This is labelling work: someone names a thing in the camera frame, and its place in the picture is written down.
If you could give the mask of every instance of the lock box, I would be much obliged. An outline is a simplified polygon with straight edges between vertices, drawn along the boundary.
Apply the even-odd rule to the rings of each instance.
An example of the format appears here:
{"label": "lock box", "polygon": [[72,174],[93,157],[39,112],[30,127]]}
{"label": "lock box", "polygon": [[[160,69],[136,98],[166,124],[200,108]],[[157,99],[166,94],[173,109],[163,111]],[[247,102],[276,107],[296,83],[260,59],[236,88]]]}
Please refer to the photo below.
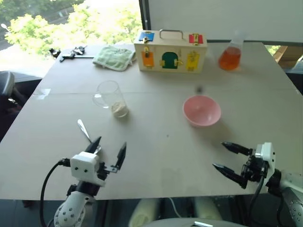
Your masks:
{"label": "lock box", "polygon": [[200,73],[207,40],[204,34],[144,30],[139,32],[134,46],[142,71]]}

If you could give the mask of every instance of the box handle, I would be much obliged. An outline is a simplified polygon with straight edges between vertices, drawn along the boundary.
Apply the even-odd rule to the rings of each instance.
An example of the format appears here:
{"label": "box handle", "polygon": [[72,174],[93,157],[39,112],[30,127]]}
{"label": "box handle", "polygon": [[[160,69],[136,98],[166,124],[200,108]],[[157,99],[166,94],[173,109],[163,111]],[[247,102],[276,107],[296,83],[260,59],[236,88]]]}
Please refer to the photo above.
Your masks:
{"label": "box handle", "polygon": [[181,35],[182,35],[182,39],[183,39],[183,32],[182,32],[181,30],[167,30],[167,29],[161,29],[161,30],[160,30],[160,33],[159,33],[160,39],[162,39],[162,37],[161,37],[161,33],[162,33],[162,32],[180,32]]}

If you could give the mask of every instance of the white table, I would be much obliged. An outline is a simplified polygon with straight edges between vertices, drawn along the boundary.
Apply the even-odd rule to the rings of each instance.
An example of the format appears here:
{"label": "white table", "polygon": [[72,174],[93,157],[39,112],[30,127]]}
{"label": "white table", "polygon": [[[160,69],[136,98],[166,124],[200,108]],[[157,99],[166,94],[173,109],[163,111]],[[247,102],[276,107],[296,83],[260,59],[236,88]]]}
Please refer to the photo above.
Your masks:
{"label": "white table", "polygon": [[[241,172],[247,157],[220,145],[233,141],[247,147],[273,142],[276,167],[302,173],[303,99],[262,44],[245,44],[242,69],[225,72],[216,59],[224,44],[211,44],[202,75],[125,72],[97,68],[91,60],[56,63],[39,84],[0,144],[0,198],[37,200],[49,169],[62,157],[86,148],[77,126],[81,118],[91,137],[102,136],[108,163],[124,141],[127,152],[118,174],[110,174],[97,199],[249,194],[212,167],[220,163]],[[87,48],[95,53],[97,48]],[[91,98],[101,81],[116,80],[130,114],[116,119]],[[197,85],[221,106],[214,126],[191,127],[182,113]],[[44,99],[41,89],[50,88]],[[50,177],[45,199],[63,200],[70,170],[59,167]]]}

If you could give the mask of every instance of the black cable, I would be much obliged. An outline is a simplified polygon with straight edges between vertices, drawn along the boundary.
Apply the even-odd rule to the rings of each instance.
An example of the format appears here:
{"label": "black cable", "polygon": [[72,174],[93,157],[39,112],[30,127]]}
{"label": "black cable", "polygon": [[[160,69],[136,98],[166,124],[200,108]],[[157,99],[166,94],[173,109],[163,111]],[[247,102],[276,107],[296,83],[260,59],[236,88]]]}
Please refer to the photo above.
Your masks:
{"label": "black cable", "polygon": [[40,195],[40,208],[39,208],[40,223],[41,223],[42,227],[48,227],[45,223],[44,216],[43,216],[45,187],[46,187],[46,183],[48,181],[48,178],[51,176],[51,174],[53,173],[55,168],[57,168],[57,166],[71,167],[71,163],[70,163],[70,160],[68,158],[62,158],[59,162],[57,162],[51,168],[51,170],[46,175],[46,178],[44,179],[44,182],[43,182],[43,185],[42,185],[42,190],[41,190],[41,195]]}
{"label": "black cable", "polygon": [[[252,196],[251,198],[251,201],[250,201],[250,207],[249,207],[249,211],[248,211],[248,218],[249,220],[251,220],[251,222],[254,222],[255,224],[258,224],[260,226],[265,226],[265,227],[276,227],[276,226],[272,226],[272,225],[269,225],[269,224],[266,224],[266,223],[262,223],[262,222],[259,222],[259,221],[256,221],[253,217],[252,217],[252,209],[255,205],[255,202],[257,200],[257,197],[259,196],[260,194],[260,191],[262,189],[262,186],[263,186],[263,183],[264,183],[264,179],[265,179],[265,176],[262,175],[261,176],[261,179],[260,179],[260,182],[258,184],[258,187],[254,193],[254,195]],[[281,210],[283,208],[283,204],[284,204],[284,199],[283,197],[281,197],[281,201],[280,201],[280,205],[278,207],[278,210],[277,210],[277,214],[276,214],[276,217],[277,217],[277,220],[278,220],[278,223],[279,223],[279,226],[280,227],[286,227],[284,225],[281,224],[281,220],[280,220],[280,214],[281,214]]]}
{"label": "black cable", "polygon": [[51,224],[53,224],[53,219],[47,223],[47,227],[51,227]]}
{"label": "black cable", "polygon": [[265,176],[262,175],[262,176],[261,176],[261,179],[260,179],[260,182],[259,182],[259,184],[258,184],[258,187],[257,187],[257,189],[256,189],[256,191],[255,191],[255,193],[254,193],[254,195],[253,195],[252,198],[251,198],[250,207],[249,207],[249,210],[248,210],[248,219],[251,220],[252,222],[258,224],[258,225],[261,225],[261,226],[274,227],[274,226],[271,226],[271,225],[267,225],[267,224],[264,224],[264,223],[260,223],[260,222],[254,220],[254,219],[252,218],[252,209],[253,209],[253,207],[254,207],[254,205],[255,205],[255,202],[256,202],[256,200],[257,200],[257,197],[258,197],[259,194],[260,194],[260,191],[261,191],[262,186],[263,186],[263,183],[264,183],[264,179],[265,179]]}
{"label": "black cable", "polygon": [[44,192],[45,192],[45,187],[46,187],[46,183],[48,181],[48,178],[50,177],[50,175],[52,174],[52,172],[55,170],[55,168],[57,166],[59,166],[61,163],[60,161],[58,163],[56,163],[51,170],[48,172],[48,174],[46,175],[46,178],[44,179],[43,185],[42,185],[42,190],[41,190],[41,196],[40,196],[40,208],[39,208],[39,215],[40,215],[40,223],[42,225],[42,227],[47,227],[45,220],[44,220],[44,215],[43,215],[43,203],[44,203]]}
{"label": "black cable", "polygon": [[282,226],[282,223],[281,223],[280,215],[281,215],[281,211],[283,209],[283,204],[284,204],[284,198],[283,198],[283,196],[281,196],[280,204],[279,204],[278,210],[276,211],[276,219],[278,220],[278,223],[281,226]]}

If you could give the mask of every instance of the pink bowl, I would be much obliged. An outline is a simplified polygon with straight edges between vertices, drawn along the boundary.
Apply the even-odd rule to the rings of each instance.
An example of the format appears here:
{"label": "pink bowl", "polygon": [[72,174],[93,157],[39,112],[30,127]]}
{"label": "pink bowl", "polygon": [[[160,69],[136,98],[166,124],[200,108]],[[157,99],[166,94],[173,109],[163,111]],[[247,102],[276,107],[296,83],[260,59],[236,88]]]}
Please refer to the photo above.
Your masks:
{"label": "pink bowl", "polygon": [[221,108],[207,96],[192,96],[183,104],[183,113],[195,127],[210,126],[221,117]]}

